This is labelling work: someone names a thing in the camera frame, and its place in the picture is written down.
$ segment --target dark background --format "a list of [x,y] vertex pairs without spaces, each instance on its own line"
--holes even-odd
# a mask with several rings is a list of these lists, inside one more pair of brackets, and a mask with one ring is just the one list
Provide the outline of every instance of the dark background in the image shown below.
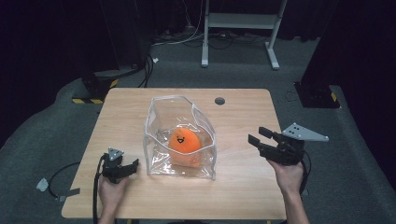
[[[154,2],[157,34],[185,26],[179,1]],[[200,2],[186,0],[186,5],[197,24]],[[275,0],[217,0],[211,10],[276,13],[278,5]],[[25,120],[51,105],[62,86],[81,77],[81,71],[67,53],[61,1],[2,1],[0,8],[2,146]],[[278,35],[303,41],[321,37],[305,83],[342,87],[362,136],[394,188],[395,8],[393,1],[289,0]]]

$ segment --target black cable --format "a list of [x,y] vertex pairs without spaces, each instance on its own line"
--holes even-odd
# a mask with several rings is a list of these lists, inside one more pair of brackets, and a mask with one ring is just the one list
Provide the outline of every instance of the black cable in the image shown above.
[[301,182],[301,185],[300,185],[300,194],[303,194],[305,185],[308,182],[308,177],[311,174],[311,166],[312,166],[312,162],[311,162],[311,158],[309,157],[309,154],[306,151],[304,151],[304,154],[308,158],[309,169],[306,168],[306,164],[305,164],[304,160],[300,160],[300,163],[303,165],[303,170],[304,170],[303,171],[303,181]]
[[175,36],[175,35],[165,34],[165,35],[163,35],[163,37],[157,37],[157,39],[154,40],[153,45],[158,46],[158,45],[164,45],[164,44],[171,44],[171,43],[183,41],[183,40],[186,40],[189,38],[191,38],[191,35]]
[[49,179],[49,194],[52,195],[52,197],[54,197],[56,200],[59,199],[59,195],[58,195],[58,194],[55,194],[55,193],[52,191],[51,187],[50,187],[53,178],[55,178],[55,176],[56,176],[57,174],[59,174],[61,171],[63,171],[63,170],[65,170],[65,169],[69,168],[70,166],[74,166],[74,165],[78,165],[78,164],[79,164],[79,161],[74,162],[74,163],[71,163],[71,164],[68,164],[68,165],[62,167],[60,170],[58,170],[58,171]]
[[227,46],[225,46],[225,47],[222,47],[222,48],[217,48],[217,47],[214,47],[213,45],[210,45],[210,44],[207,44],[210,48],[212,48],[212,49],[227,49],[227,48],[229,48],[232,44],[233,44],[233,37],[229,34],[229,33],[225,33],[224,34],[224,36],[222,36],[222,35],[215,35],[215,38],[217,39],[217,40],[231,40],[230,41],[230,43],[227,45]]
[[[183,42],[182,44],[187,46],[187,47],[190,47],[190,48],[200,48],[203,45],[202,40],[203,39],[193,39],[193,40],[190,40],[190,41],[187,41],[187,42]],[[190,43],[190,42],[198,42],[199,44],[198,45],[188,45],[187,43]]]
[[148,55],[145,63],[145,79],[143,79],[143,81],[137,86],[137,88],[142,87],[143,84],[145,84],[144,88],[148,86],[149,78],[151,77],[153,69],[154,69],[154,61],[152,60],[152,57]]
[[102,173],[99,172],[100,166],[102,165],[102,161],[104,161],[106,158],[106,154],[104,154],[98,163],[98,166],[96,168],[96,174],[95,174],[95,179],[93,180],[93,203],[92,203],[92,217],[93,217],[93,223],[97,224],[98,223],[98,209],[97,209],[97,195],[98,195],[98,182],[99,182],[99,177]]
[[256,36],[251,36],[253,39],[252,40],[237,40],[237,38],[245,38],[246,36],[244,36],[244,35],[239,35],[239,36],[236,36],[236,37],[234,37],[233,39],[234,39],[234,43],[237,43],[237,44],[255,44],[255,43],[260,43],[260,42],[262,42],[262,41],[265,41],[265,40],[267,40],[268,38],[269,38],[269,36],[267,36],[267,37],[265,37],[264,39],[261,39],[261,40],[257,40],[259,37],[261,37],[261,36],[259,36],[259,35],[256,35]]

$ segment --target yellow and black tape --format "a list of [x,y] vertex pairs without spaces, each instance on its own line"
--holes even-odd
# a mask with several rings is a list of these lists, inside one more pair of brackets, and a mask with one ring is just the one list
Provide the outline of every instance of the yellow and black tape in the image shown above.
[[337,96],[335,95],[334,92],[332,92],[332,100],[333,100],[334,102],[337,102]]
[[[118,83],[119,83],[119,80],[115,79],[115,80],[113,80],[110,83],[110,86],[108,88],[109,89],[115,88]],[[72,101],[73,101],[73,103],[78,104],[78,105],[84,105],[84,104],[100,105],[100,104],[105,102],[105,97],[103,99],[98,99],[98,98],[73,98]]]
[[102,99],[89,99],[89,98],[73,98],[73,103],[78,104],[78,105],[83,105],[83,104],[96,104],[100,105],[104,102]]
[[118,83],[119,83],[119,80],[118,80],[118,79],[112,81],[111,84],[110,84],[110,89],[115,88],[115,87],[117,86]]

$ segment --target wooden table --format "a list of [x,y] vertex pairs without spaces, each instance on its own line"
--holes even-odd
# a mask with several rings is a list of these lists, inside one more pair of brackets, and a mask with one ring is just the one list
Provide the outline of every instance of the wooden table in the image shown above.
[[[211,121],[217,135],[216,180],[147,175],[144,125],[151,98],[184,95]],[[215,99],[225,99],[224,105]],[[93,178],[108,147],[125,151],[123,164],[140,160],[130,176],[118,218],[284,219],[283,198],[273,168],[248,143],[248,134],[265,144],[259,126],[280,132],[270,92],[253,89],[112,89],[93,129],[71,189],[64,217],[92,217]],[[98,200],[98,213],[101,212]]]

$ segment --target human hand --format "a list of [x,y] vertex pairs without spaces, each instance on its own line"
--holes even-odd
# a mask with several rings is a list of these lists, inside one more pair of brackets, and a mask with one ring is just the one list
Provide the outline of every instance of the human hand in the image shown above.
[[98,192],[103,205],[99,223],[113,223],[117,209],[123,199],[127,182],[128,178],[123,178],[120,183],[113,184],[108,178],[99,176]]
[[300,186],[303,181],[303,165],[284,166],[274,161],[267,160],[274,167],[276,182],[282,194],[300,194]]

